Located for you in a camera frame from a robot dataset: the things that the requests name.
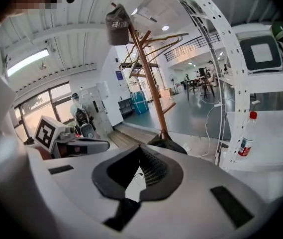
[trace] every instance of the fluorescent light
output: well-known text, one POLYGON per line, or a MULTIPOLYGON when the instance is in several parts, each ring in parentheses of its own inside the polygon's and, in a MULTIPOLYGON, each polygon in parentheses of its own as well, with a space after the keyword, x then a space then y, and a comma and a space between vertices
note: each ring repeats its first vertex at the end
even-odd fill
POLYGON ((138 8, 136 8, 136 9, 132 12, 131 15, 135 15, 135 14, 137 13, 137 11, 138 11, 138 8))
POLYGON ((28 58, 25 58, 21 62, 18 62, 16 65, 9 68, 8 71, 7 71, 7 75, 11 76, 13 73, 16 73, 18 70, 20 70, 24 66, 27 66, 28 64, 30 64, 30 63, 38 60, 38 59, 41 59, 43 57, 46 57, 48 55, 49 55, 49 53, 48 53, 47 49, 42 50, 40 52, 37 52, 34 55, 29 56, 28 58))

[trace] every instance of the bottle label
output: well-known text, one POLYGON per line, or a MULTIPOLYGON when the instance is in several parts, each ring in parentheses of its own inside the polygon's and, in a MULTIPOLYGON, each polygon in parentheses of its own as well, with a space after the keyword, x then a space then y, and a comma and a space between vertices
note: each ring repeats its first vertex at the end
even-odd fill
POLYGON ((243 157, 247 156, 247 154, 249 154, 250 149, 252 147, 252 143, 253 143, 253 140, 248 140, 243 137, 242 144, 239 149, 239 154, 243 157))

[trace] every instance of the railing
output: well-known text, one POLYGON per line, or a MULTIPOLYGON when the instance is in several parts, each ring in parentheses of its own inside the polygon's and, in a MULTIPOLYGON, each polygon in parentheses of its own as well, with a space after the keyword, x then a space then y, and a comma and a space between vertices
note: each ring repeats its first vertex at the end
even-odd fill
MULTIPOLYGON (((211 35, 210 39, 211 39, 212 43, 221 41, 220 36, 218 34, 211 35)), ((186 54, 186 53, 188 53, 192 50, 204 47, 206 45, 207 45, 207 43, 206 43, 204 37, 200 36, 200 37, 197 37, 195 39, 192 39, 192 40, 180 45, 177 48, 174 48, 171 51, 168 51, 165 54, 165 57, 166 57, 167 61, 169 62, 172 59, 175 59, 175 58, 177 58, 181 55, 184 55, 184 54, 186 54)))

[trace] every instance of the plastic bottle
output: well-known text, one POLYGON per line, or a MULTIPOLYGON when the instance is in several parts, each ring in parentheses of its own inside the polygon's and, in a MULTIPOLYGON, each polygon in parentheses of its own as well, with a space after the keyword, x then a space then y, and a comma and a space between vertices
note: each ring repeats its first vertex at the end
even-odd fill
POLYGON ((247 122, 245 131, 243 134, 243 140, 242 140, 242 144, 238 151, 237 160, 244 159, 251 150, 251 147, 254 141, 254 136, 255 136, 256 117, 257 117, 256 112, 250 112, 250 118, 249 118, 249 121, 247 122))

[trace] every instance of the staircase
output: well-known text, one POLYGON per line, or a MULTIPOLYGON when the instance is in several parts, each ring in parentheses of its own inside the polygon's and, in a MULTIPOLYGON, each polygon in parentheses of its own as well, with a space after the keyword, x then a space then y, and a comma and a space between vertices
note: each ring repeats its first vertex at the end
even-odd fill
POLYGON ((108 137, 119 148, 122 148, 136 144, 148 144, 152 140, 158 138, 158 135, 132 126, 119 124, 115 126, 113 132, 108 134, 108 137))

